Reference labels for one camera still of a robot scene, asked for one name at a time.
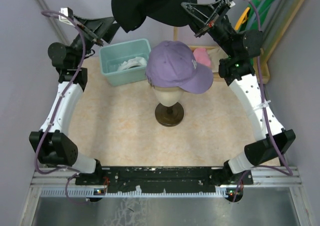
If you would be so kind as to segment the black cap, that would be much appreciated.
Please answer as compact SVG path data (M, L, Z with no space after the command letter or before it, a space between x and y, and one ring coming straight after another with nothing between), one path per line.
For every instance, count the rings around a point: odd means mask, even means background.
M147 17L173 27L190 24L182 3L196 4L198 0L111 0L115 21L125 32L138 29Z

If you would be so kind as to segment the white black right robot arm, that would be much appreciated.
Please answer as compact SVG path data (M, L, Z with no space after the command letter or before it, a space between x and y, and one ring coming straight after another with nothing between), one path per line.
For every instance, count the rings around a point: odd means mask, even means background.
M243 0L250 5L251 0ZM236 31L227 16L234 0L215 0L209 4L182 2L181 7L188 13L190 28L195 37L209 34L227 54L220 59L218 74L241 102L253 128L255 142L223 165L223 178L235 184L241 173L279 158L283 166L288 164L284 154L296 139L292 129L278 121L265 98L262 71L254 69L252 59L260 62L263 44L261 19L256 6L252 6L257 20L257 28Z

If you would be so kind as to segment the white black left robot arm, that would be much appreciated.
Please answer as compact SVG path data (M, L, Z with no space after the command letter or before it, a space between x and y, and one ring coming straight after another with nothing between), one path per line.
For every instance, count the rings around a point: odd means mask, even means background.
M52 43L47 50L52 66L58 72L58 88L50 112L38 131L32 131L29 142L35 152L34 166L41 173L39 164L64 167L86 174L91 183L103 181L104 172L99 162L81 154L69 139L71 118L87 82L88 70L82 66L93 53L92 47L110 43L120 25L111 17L88 19L74 16L80 31L70 45Z

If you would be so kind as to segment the purple cap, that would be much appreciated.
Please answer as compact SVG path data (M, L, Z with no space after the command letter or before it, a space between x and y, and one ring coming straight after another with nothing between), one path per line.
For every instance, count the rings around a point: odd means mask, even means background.
M196 61L192 50L181 41L162 41L149 53L146 78L154 87L178 87L188 93L203 94L214 81L212 70Z

